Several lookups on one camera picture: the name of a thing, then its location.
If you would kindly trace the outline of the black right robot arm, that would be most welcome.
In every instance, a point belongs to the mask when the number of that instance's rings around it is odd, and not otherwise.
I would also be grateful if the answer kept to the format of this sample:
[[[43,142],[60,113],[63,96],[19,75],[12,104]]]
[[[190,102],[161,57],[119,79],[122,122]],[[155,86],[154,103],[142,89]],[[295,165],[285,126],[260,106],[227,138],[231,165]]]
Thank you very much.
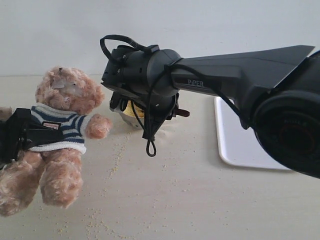
[[[171,49],[119,45],[108,55],[102,84],[113,92],[112,111],[143,109],[149,144],[164,121],[189,115],[179,108],[180,90],[218,96],[270,157],[320,176],[320,54],[313,46],[183,58]]]

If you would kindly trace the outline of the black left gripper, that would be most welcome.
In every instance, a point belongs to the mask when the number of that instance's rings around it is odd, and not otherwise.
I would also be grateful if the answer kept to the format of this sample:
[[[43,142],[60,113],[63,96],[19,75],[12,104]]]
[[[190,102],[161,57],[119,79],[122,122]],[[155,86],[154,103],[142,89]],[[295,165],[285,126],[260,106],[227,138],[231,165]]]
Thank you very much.
[[[21,150],[60,142],[64,139],[60,123],[31,121],[29,108],[0,108],[0,164],[18,159]]]

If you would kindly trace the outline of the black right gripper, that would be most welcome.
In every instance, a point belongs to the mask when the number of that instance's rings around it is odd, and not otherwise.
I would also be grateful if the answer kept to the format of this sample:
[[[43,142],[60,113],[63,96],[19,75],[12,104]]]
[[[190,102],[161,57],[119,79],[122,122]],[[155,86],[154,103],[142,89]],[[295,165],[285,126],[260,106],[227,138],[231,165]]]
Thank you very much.
[[[113,91],[109,109],[124,112],[128,97],[145,93],[145,54],[126,45],[113,49],[111,56],[120,63],[108,61],[102,75],[102,85]]]

